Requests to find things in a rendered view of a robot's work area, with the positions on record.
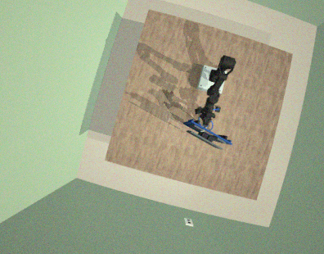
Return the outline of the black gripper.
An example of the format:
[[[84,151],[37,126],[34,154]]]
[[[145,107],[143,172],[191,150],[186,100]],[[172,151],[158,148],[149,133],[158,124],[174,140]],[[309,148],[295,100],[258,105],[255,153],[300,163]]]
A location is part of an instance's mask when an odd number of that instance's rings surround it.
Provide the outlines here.
[[[215,114],[212,113],[214,106],[205,105],[206,113],[200,115],[200,118],[203,120],[203,126],[205,124],[205,128],[207,128],[209,122],[212,120],[211,117],[215,118]]]

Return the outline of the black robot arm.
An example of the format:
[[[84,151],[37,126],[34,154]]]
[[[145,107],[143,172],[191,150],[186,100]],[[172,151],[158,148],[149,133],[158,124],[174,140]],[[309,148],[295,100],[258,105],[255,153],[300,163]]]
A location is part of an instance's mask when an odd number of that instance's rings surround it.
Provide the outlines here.
[[[219,89],[221,85],[223,84],[224,80],[227,80],[227,77],[229,74],[234,70],[235,68],[235,58],[229,57],[226,55],[223,55],[221,57],[221,61],[218,64],[217,70],[211,70],[209,75],[209,81],[215,82],[214,85],[211,85],[207,90],[208,97],[206,98],[205,105],[211,105],[213,106],[216,102],[218,102],[218,99],[220,97]],[[227,74],[224,72],[230,69]],[[196,114],[199,113],[206,113],[205,107],[198,107],[195,109]]]

